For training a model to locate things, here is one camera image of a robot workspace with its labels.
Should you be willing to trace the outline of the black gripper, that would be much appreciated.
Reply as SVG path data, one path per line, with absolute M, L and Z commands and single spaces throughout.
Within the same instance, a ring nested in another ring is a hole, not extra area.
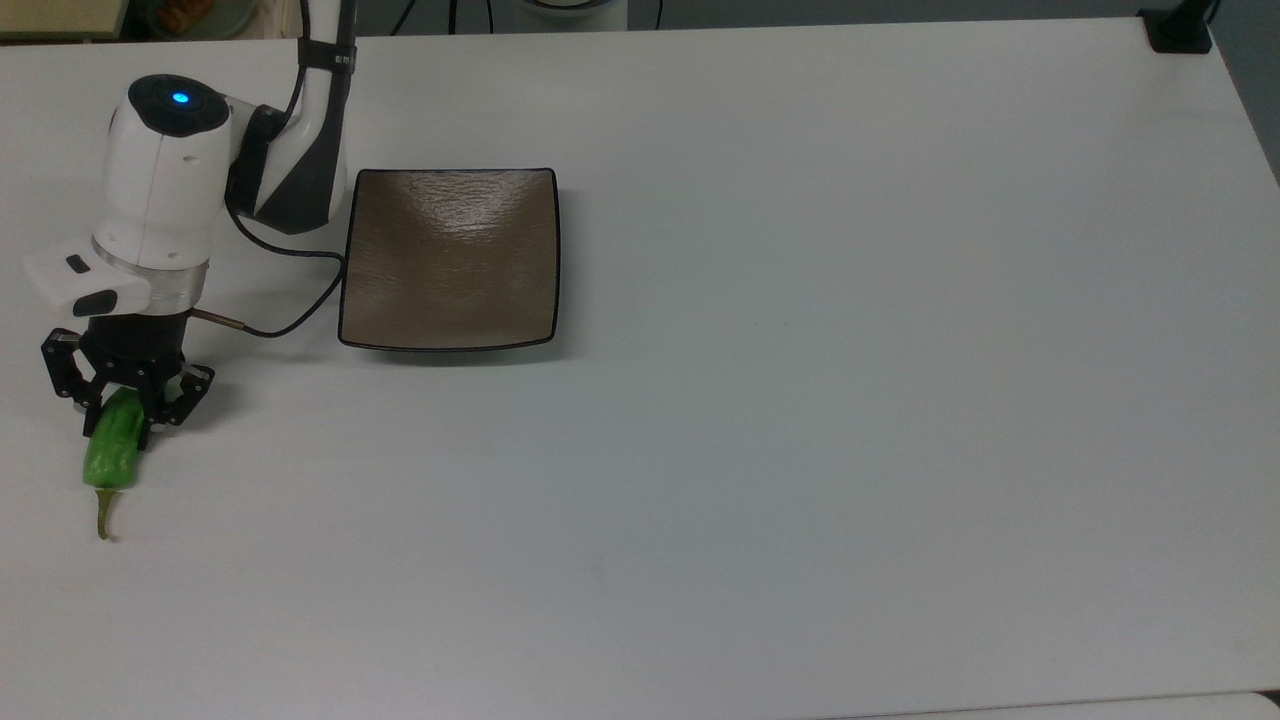
M 54 392 L 84 414 L 82 436 L 90 438 L 102 414 L 102 391 L 109 384 L 133 387 L 140 396 L 143 425 L 137 450 L 148 450 L 156 427 L 179 427 L 201 404 L 216 377 L 210 366 L 189 365 L 183 342 L 188 313 L 115 315 L 90 319 L 81 336 L 54 328 L 40 346 Z M 93 370 L 86 379 L 76 357 L 81 352 Z

